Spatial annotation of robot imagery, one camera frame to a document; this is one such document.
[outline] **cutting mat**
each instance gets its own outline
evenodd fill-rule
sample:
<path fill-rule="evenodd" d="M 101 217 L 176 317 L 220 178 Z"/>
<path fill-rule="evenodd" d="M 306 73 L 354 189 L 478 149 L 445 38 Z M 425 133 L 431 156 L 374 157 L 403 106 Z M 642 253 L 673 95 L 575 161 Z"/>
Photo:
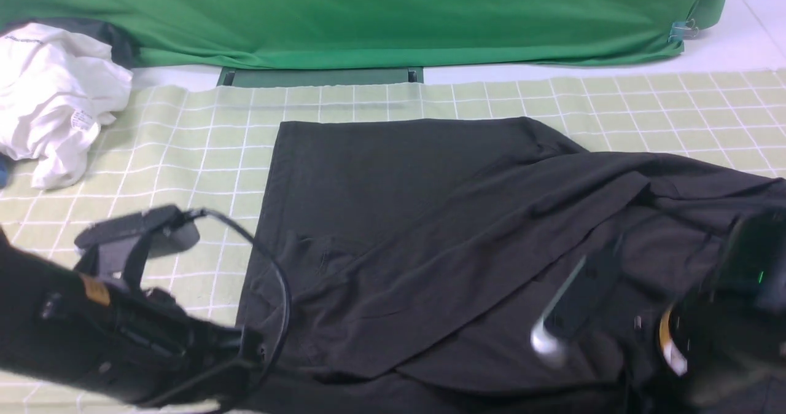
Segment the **cutting mat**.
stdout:
<path fill-rule="evenodd" d="M 483 120 L 528 115 L 595 151 L 680 154 L 762 176 L 786 176 L 786 70 L 557 78 L 427 86 L 219 87 L 134 92 L 101 132 L 77 185 L 40 192 L 34 162 L 14 166 L 0 190 L 12 243 L 63 265 L 90 222 L 172 203 L 207 206 L 255 230 L 278 125 Z M 233 324 L 250 248 L 220 224 L 202 242 L 149 263 L 145 285 L 163 286 L 196 316 Z M 125 412 L 109 400 L 0 375 L 0 414 Z"/>

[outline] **green backdrop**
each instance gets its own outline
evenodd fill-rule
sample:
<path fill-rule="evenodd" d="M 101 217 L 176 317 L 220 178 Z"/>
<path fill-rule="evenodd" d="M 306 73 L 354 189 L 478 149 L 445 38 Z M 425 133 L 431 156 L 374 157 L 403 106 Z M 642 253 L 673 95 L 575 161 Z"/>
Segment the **green backdrop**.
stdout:
<path fill-rule="evenodd" d="M 0 25 L 92 17 L 126 28 L 141 66 L 341 69 L 678 55 L 673 22 L 724 0 L 0 0 Z"/>

